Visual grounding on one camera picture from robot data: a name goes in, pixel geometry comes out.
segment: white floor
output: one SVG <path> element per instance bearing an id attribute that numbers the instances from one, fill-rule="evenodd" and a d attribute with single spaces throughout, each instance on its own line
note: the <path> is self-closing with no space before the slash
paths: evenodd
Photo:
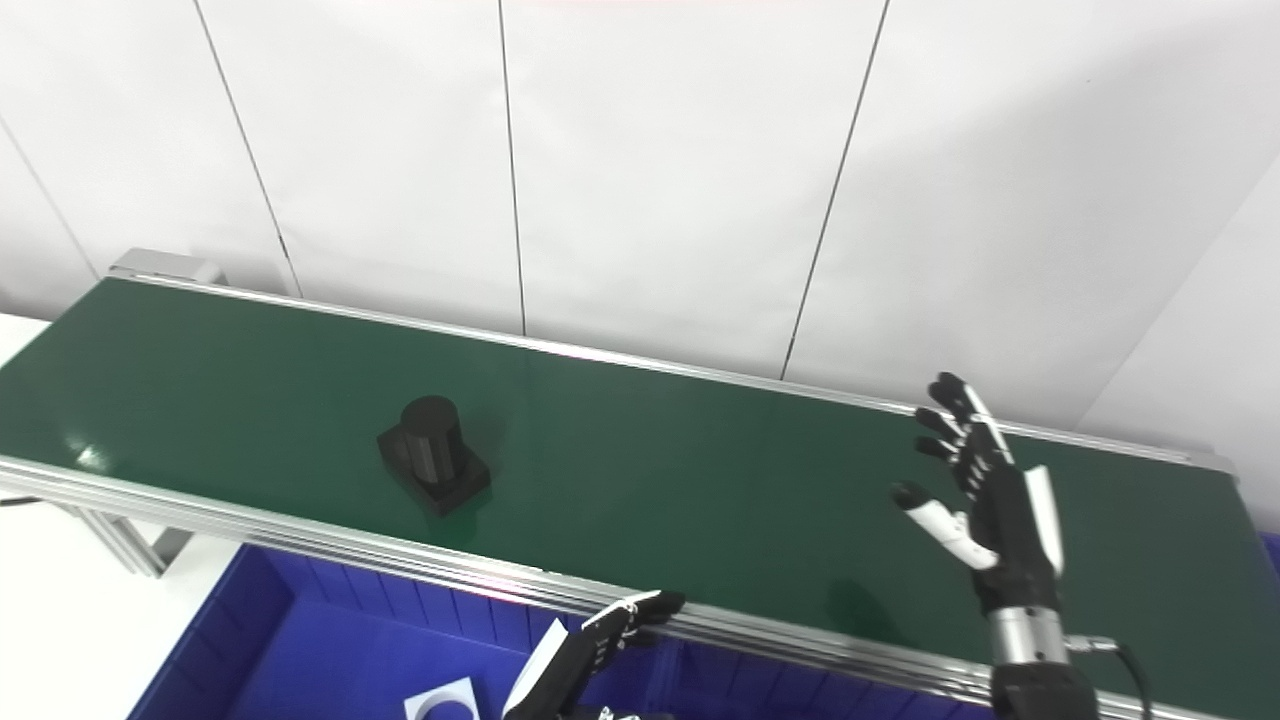
<path id="1" fill-rule="evenodd" d="M 44 327 L 0 314 L 0 364 Z M 58 507 L 0 509 L 0 717 L 123 720 L 237 547 L 196 536 L 152 580 Z"/>

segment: white wall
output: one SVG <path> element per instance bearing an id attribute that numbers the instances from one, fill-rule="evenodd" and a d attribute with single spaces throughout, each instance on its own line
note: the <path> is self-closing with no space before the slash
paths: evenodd
<path id="1" fill-rule="evenodd" d="M 51 318 L 97 277 L 0 115 L 0 311 Z"/>
<path id="2" fill-rule="evenodd" d="M 1280 156 L 1080 420 L 1084 432 L 1230 457 L 1280 530 Z"/>
<path id="3" fill-rule="evenodd" d="M 195 5 L 0 0 L 0 117 L 99 273 L 146 245 L 294 292 Z"/>
<path id="4" fill-rule="evenodd" d="M 529 332 L 777 375 L 881 8 L 507 3 Z"/>
<path id="5" fill-rule="evenodd" d="M 901 400 L 950 369 L 1215 445 L 1280 529 L 1280 5 L 884 8 L 0 0 L 0 311 L 145 245 Z"/>

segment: black cylinder object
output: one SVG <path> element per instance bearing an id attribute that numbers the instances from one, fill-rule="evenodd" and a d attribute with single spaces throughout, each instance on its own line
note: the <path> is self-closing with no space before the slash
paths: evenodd
<path id="1" fill-rule="evenodd" d="M 453 482 L 466 469 L 458 409 L 447 397 L 419 397 L 401 411 L 401 436 L 413 477 L 439 486 Z"/>
<path id="2" fill-rule="evenodd" d="M 399 423 L 378 436 L 378 452 L 404 489 L 442 518 L 489 487 L 489 466 L 462 442 L 458 409 L 438 395 L 406 405 Z"/>

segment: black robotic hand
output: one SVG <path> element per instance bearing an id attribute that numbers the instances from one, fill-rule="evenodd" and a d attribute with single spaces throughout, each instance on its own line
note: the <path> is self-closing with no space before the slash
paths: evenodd
<path id="1" fill-rule="evenodd" d="M 916 420 L 936 436 L 916 438 L 915 447 L 947 464 L 972 505 L 952 514 L 915 483 L 895 486 L 893 500 L 974 570 L 984 614 L 1011 605 L 1057 610 L 1064 557 L 1048 470 L 1018 469 L 995 419 L 960 378 L 940 374 L 929 396 L 951 416 L 918 409 Z"/>
<path id="2" fill-rule="evenodd" d="M 1062 541 L 1048 470 L 1018 469 L 995 419 L 960 378 L 940 374 L 929 396 L 951 416 L 918 409 L 916 420 L 936 436 L 915 447 L 947 464 L 969 512 L 952 514 L 914 483 L 895 486 L 893 500 L 973 571 L 991 626 L 996 716 L 1097 720 L 1093 688 L 1070 665 L 1062 634 Z"/>
<path id="3" fill-rule="evenodd" d="M 570 634 L 557 620 L 534 648 L 507 698 L 503 720 L 609 719 L 609 708 L 580 710 L 588 680 L 627 648 L 653 644 L 646 626 L 660 625 L 685 605 L 677 592 L 650 591 L 623 597 L 600 610 L 580 632 Z M 669 716 L 628 716 L 659 720 Z"/>

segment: blue bin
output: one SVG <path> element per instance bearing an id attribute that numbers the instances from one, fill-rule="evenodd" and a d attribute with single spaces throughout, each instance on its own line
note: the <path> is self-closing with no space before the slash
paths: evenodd
<path id="1" fill-rule="evenodd" d="M 1271 556 L 1271 566 L 1276 569 L 1276 575 L 1280 575 L 1280 536 L 1262 533 L 1262 547 Z"/>
<path id="2" fill-rule="evenodd" d="M 529 652 L 581 619 L 300 555 L 243 547 L 132 720 L 402 720 L 403 701 L 471 678 L 498 720 Z M 582 698 L 682 720 L 991 720 L 986 707 L 664 638 Z"/>

